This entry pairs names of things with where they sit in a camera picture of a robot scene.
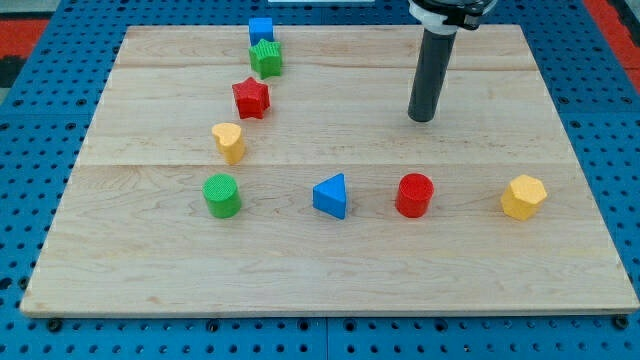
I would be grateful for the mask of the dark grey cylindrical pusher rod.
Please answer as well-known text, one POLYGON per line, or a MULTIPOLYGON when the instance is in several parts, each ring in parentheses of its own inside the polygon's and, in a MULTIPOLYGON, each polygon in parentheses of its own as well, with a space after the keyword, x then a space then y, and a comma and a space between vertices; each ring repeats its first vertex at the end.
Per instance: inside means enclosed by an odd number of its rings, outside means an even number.
POLYGON ((435 117, 455 39, 456 33, 424 30, 407 111, 412 120, 430 122, 435 117))

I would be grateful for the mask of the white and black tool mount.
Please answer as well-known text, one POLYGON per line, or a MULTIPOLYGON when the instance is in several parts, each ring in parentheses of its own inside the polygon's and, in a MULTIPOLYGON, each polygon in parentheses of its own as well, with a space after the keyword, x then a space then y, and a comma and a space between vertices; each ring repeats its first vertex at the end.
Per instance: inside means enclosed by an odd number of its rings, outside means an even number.
POLYGON ((437 35, 451 35, 458 29, 477 30, 482 18, 498 0, 409 0, 409 13, 425 30, 437 35))

